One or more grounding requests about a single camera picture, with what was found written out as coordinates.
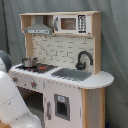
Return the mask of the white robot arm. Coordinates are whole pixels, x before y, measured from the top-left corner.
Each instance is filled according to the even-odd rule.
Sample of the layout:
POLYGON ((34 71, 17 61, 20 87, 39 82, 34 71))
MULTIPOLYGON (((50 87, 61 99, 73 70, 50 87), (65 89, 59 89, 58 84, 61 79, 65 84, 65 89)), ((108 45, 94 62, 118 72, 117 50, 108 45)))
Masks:
POLYGON ((11 67, 10 56, 0 50, 0 120, 11 128, 42 128, 40 119, 27 108, 8 75, 11 67))

